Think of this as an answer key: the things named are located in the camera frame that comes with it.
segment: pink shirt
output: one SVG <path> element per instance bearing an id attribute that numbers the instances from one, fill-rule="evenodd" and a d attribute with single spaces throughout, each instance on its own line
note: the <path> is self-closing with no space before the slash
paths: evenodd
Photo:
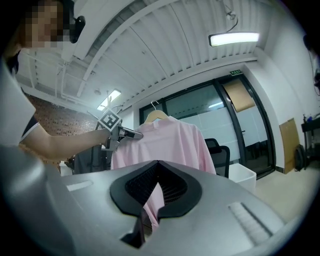
<path id="1" fill-rule="evenodd" d="M 216 174 L 206 142 L 195 125 L 169 116 L 163 120 L 144 123 L 136 131 L 143 133 L 143 138 L 124 138 L 121 141 L 112 154 L 112 170 L 150 160 L 163 160 Z M 143 207 L 150 218 L 152 230 L 159 225 L 157 214 L 163 206 L 163 193 L 157 184 Z"/>

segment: robotic arm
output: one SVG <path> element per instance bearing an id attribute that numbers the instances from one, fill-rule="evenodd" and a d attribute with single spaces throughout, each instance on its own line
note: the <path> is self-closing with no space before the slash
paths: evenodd
<path id="1" fill-rule="evenodd" d="M 120 141 L 124 138 L 131 138 L 134 140 L 140 140 L 144 137 L 144 135 L 140 132 L 131 130 L 129 128 L 122 126 L 122 118 L 115 113 L 111 108 L 108 108 L 102 115 L 101 118 L 96 117 L 92 113 L 88 112 L 94 118 L 97 119 L 99 126 L 106 128 L 109 130 L 111 136 L 106 141 L 105 150 L 106 151 L 115 151 L 120 145 Z"/>

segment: clothes hanger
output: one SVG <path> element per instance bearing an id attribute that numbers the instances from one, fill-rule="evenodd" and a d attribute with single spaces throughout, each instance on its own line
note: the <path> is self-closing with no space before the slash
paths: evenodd
<path id="1" fill-rule="evenodd" d="M 146 120 L 145 120 L 145 122 L 144 122 L 145 124 L 147 124 L 147 123 L 152 123 L 152 122 L 153 122 L 154 120 L 156 120 L 156 119 L 161 119 L 161 120 L 163 120 L 163 119 L 168 118 L 168 116 L 165 114 L 165 112 L 156 109 L 156 107 L 154 106 L 153 102 L 158 103 L 158 101 L 156 101 L 156 100 L 151 101 L 151 105 L 154 107 L 155 110 L 152 111 L 152 112 L 148 115 L 148 117 L 146 118 Z"/>

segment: fluorescent light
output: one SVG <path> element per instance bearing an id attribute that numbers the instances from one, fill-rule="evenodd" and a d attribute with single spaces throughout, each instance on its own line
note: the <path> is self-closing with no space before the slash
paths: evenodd
<path id="1" fill-rule="evenodd" d="M 209 35 L 209 43 L 212 47 L 233 43 L 257 42 L 259 33 L 235 32 Z"/>
<path id="2" fill-rule="evenodd" d="M 215 106 L 219 106 L 219 105 L 221 105 L 221 104 L 223 104 L 222 101 L 219 102 L 219 103 L 216 103 L 216 104 L 213 104 L 213 105 L 209 106 L 209 109 L 210 109 L 210 108 L 213 108 L 213 107 L 215 107 Z"/>
<path id="3" fill-rule="evenodd" d="M 114 90 L 109 95 L 109 98 L 111 97 L 111 102 L 113 102 L 119 95 L 121 94 L 120 91 Z M 97 110 L 104 110 L 108 106 L 108 97 L 96 108 Z"/>

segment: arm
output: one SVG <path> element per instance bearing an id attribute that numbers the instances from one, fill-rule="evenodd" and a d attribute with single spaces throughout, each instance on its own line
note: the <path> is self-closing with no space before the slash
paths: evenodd
<path id="1" fill-rule="evenodd" d="M 75 136 L 51 136 L 38 125 L 23 140 L 23 143 L 45 158 L 63 160 L 87 150 L 95 145 L 103 144 L 110 137 L 107 129 L 93 130 Z"/>

